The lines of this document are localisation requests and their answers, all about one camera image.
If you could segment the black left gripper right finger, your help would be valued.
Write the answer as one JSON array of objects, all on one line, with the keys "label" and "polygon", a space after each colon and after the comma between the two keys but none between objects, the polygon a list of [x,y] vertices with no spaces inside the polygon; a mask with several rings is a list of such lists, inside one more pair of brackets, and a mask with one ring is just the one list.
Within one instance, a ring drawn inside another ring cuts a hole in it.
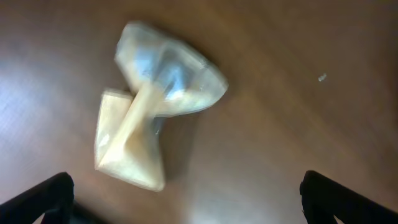
[{"label": "black left gripper right finger", "polygon": [[314,171],[300,184],[303,214],[308,224],[397,223],[397,213]]}]

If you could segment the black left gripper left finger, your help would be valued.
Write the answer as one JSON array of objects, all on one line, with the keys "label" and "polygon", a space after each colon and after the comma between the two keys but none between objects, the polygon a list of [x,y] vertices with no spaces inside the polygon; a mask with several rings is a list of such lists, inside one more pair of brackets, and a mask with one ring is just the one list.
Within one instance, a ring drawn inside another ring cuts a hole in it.
[{"label": "black left gripper left finger", "polygon": [[58,173],[1,204],[1,223],[68,224],[74,201],[74,182],[66,172]]}]

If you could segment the white plastic bread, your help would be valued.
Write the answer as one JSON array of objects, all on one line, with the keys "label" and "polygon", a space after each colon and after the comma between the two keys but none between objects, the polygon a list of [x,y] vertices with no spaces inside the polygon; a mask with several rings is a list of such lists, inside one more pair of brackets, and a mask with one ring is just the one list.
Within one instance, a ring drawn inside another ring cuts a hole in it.
[{"label": "white plastic bread", "polygon": [[140,21],[126,24],[114,59],[130,90],[102,94],[95,169],[161,191],[165,185],[161,120],[213,106],[226,93],[228,82],[193,47]]}]

